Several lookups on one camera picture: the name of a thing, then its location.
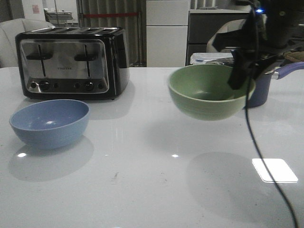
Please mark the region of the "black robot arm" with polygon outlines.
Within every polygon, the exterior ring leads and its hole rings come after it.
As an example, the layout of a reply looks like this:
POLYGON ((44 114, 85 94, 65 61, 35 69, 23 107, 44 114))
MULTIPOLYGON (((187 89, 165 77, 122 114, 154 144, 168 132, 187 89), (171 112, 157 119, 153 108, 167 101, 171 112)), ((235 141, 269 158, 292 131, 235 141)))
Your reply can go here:
POLYGON ((247 77, 259 78, 274 68, 277 60, 292 49, 304 46, 295 33, 304 22, 302 0, 238 0, 251 7, 241 28, 218 33, 213 41, 217 51, 232 48, 234 65, 228 79, 239 89, 247 77))

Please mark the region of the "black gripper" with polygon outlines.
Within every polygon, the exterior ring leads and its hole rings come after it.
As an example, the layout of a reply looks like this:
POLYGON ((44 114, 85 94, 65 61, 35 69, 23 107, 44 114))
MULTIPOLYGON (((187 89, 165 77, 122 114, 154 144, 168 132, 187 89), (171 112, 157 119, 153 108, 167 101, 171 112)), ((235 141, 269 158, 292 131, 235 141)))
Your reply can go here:
POLYGON ((234 63, 228 79, 228 85, 233 90, 238 90, 252 71, 252 78, 257 80, 272 72, 284 60, 283 54, 267 54, 268 49, 264 44, 266 20, 266 10, 255 9, 240 30, 223 34, 224 41, 218 49, 237 48, 231 51, 234 63), (263 54, 256 55, 255 50, 263 54))

